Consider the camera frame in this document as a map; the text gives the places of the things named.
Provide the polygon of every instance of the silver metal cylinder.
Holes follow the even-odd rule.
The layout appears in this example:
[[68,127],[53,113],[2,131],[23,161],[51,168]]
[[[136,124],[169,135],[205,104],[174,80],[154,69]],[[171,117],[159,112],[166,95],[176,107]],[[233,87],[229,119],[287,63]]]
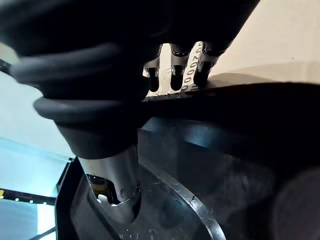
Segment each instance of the silver metal cylinder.
[[198,64],[197,64],[198,72],[199,72],[199,73],[202,72],[203,66],[204,66],[204,63],[205,63],[205,62],[210,63],[210,70],[209,70],[209,72],[210,72],[211,69],[212,69],[212,67],[217,63],[219,57],[220,57],[220,56],[208,56],[208,55],[205,54],[204,51],[202,50],[202,52],[200,53],[200,56],[199,56]]
[[137,146],[111,157],[102,159],[79,158],[86,174],[97,176],[113,183],[116,197],[120,202],[136,197],[138,181]]
[[160,69],[160,55],[156,59],[148,61],[144,65],[144,70],[145,70],[146,76],[148,78],[150,78],[149,69],[151,69],[151,68],[155,68],[155,76],[154,77],[158,77],[159,76],[159,69]]

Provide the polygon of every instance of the dark round shape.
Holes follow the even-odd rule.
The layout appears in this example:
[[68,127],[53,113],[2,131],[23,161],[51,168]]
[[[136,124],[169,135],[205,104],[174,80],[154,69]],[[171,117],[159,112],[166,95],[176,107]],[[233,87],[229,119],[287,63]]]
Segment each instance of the dark round shape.
[[193,76],[193,82],[200,88],[204,88],[208,82],[209,72],[199,72],[198,69],[195,70]]

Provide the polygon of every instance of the black round object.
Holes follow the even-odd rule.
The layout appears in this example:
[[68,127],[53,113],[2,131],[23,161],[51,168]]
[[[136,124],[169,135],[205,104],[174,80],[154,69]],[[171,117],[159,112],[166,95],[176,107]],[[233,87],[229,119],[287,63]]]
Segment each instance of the black round object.
[[207,85],[208,76],[209,76],[209,71],[198,71],[198,69],[196,69],[193,76],[193,82],[198,87],[204,88]]
[[182,87],[184,75],[182,74],[182,66],[176,65],[174,66],[174,68],[175,75],[171,74],[170,86],[172,90],[178,91]]
[[158,76],[153,76],[150,77],[150,91],[151,92],[156,92],[159,89],[159,77]]

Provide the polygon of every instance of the black cable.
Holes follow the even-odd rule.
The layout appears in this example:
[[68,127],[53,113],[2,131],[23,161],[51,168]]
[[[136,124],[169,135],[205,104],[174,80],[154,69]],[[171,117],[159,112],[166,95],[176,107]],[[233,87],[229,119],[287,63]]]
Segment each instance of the black cable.
[[29,240],[39,240],[42,239],[43,237],[52,234],[54,231],[56,231],[56,227],[54,226],[53,228],[49,229],[48,231],[45,231],[44,233],[41,233],[37,236],[34,236],[32,238],[30,238]]
[[3,61],[0,59],[0,71],[5,73],[5,74],[8,74],[11,76],[10,74],[10,67],[11,67],[11,64],[6,62],[6,61]]

